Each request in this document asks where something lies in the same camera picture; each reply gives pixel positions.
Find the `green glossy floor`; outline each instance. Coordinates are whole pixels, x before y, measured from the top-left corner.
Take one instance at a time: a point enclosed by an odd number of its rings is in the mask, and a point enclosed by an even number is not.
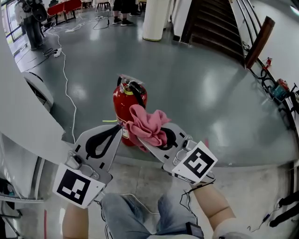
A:
[[[89,20],[103,14],[82,13],[83,19],[55,29],[85,22],[74,33],[58,33],[66,54],[68,93],[78,108],[76,138],[103,124],[102,120],[116,118],[112,93],[118,74],[126,74],[145,83],[148,112],[160,109],[196,141],[208,139],[218,166],[282,164],[298,158],[295,133],[286,129],[275,103],[267,100],[255,78],[239,63],[206,48],[174,42],[169,30],[160,42],[145,41],[142,17],[130,19],[135,26],[93,30],[96,22]],[[97,27],[106,24],[102,20]],[[44,50],[59,47],[57,36],[45,36]],[[30,51],[18,66],[23,71],[43,59],[41,51]],[[53,94],[51,114],[65,129],[63,139],[72,142],[74,108],[64,94],[63,63],[63,56],[51,57],[32,72]],[[137,147],[122,144],[117,155],[155,161]]]

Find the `fire extinguisher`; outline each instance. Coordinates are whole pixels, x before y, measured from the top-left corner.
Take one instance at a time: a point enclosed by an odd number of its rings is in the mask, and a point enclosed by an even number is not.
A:
[[[129,108],[137,104],[145,108],[147,99],[145,88],[137,80],[124,75],[118,78],[117,87],[113,92],[113,103],[117,121],[122,127],[121,141],[127,146],[134,146],[125,127],[127,121],[133,121]]]

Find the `ceiling light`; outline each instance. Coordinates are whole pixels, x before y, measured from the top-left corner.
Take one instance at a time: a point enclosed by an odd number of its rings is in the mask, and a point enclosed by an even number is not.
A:
[[[290,6],[290,7],[291,7],[291,10],[292,10],[296,15],[299,16],[299,11],[298,11],[295,7],[293,7],[293,6]]]

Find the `forearm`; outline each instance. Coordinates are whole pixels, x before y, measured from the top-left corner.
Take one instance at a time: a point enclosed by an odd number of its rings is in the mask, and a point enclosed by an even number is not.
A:
[[[88,239],[88,209],[68,204],[62,223],[64,239]]]
[[[213,230],[225,219],[235,218],[226,198],[213,185],[197,189],[194,194]]]

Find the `wooden newel post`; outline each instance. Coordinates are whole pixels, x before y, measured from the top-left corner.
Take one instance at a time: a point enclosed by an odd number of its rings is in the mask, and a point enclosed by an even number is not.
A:
[[[275,25],[275,21],[273,21],[270,17],[266,16],[262,28],[258,33],[257,38],[253,43],[253,46],[251,47],[249,53],[245,58],[245,64],[247,69],[251,69],[254,62],[256,62],[257,58],[261,54],[265,44],[267,43],[270,37],[274,25]]]

